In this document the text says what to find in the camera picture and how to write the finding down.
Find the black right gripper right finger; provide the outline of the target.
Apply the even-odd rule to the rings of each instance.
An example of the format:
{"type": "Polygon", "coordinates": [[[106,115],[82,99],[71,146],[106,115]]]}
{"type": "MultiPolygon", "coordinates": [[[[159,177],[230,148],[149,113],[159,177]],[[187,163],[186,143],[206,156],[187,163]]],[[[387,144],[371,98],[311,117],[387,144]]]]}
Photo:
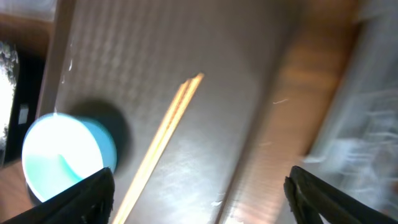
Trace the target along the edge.
{"type": "Polygon", "coordinates": [[[298,224],[397,224],[299,166],[285,178],[284,193],[298,224]]]}

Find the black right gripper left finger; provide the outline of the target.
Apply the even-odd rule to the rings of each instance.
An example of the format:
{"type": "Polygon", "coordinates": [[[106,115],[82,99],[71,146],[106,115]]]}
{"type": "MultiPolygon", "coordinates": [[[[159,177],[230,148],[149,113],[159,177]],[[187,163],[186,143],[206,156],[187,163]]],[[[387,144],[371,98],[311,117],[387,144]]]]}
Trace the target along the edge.
{"type": "Polygon", "coordinates": [[[105,167],[4,224],[107,224],[114,191],[113,173],[105,167]]]}

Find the light blue bowl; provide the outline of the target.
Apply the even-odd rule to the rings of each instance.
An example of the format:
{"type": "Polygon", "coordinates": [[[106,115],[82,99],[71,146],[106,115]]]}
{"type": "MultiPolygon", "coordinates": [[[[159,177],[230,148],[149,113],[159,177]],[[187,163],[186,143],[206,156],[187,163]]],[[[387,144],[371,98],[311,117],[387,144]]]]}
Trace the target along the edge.
{"type": "Polygon", "coordinates": [[[116,144],[103,124],[65,113],[41,116],[22,145],[22,170],[34,196],[45,202],[85,178],[117,165],[116,144]]]}

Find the grey dishwasher rack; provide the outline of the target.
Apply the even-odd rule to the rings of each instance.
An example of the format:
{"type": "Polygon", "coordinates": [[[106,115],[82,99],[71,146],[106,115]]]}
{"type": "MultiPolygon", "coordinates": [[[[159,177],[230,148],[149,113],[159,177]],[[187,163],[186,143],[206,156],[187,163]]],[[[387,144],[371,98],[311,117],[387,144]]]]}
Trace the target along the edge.
{"type": "Polygon", "coordinates": [[[362,1],[358,22],[345,75],[304,164],[397,218],[397,0],[362,1]]]}

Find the black waste tray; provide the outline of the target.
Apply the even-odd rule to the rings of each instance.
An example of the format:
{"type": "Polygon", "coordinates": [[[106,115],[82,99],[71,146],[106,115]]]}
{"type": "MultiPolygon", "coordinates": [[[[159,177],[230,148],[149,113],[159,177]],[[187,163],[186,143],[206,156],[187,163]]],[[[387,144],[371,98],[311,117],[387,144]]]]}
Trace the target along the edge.
{"type": "Polygon", "coordinates": [[[9,123],[6,150],[1,151],[2,167],[21,158],[25,134],[35,120],[45,68],[45,60],[42,58],[25,51],[19,51],[16,46],[15,48],[19,57],[19,76],[9,123]]]}

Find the brown serving tray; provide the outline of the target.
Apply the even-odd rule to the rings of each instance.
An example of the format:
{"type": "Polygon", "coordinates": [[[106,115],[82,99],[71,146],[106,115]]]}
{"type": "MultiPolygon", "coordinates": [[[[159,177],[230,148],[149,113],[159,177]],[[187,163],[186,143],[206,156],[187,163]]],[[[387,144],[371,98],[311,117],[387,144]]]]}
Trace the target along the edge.
{"type": "Polygon", "coordinates": [[[213,223],[301,11],[299,1],[59,1],[38,113],[109,129],[117,210],[180,85],[202,73],[127,222],[213,223]]]}

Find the spilled rice pile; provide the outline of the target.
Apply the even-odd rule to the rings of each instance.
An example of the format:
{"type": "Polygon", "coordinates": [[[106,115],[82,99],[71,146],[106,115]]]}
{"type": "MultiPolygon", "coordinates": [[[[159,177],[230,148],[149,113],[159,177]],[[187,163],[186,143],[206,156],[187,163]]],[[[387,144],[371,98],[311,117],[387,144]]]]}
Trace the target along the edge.
{"type": "Polygon", "coordinates": [[[18,73],[19,57],[15,46],[1,41],[1,151],[6,150],[18,73]]]}

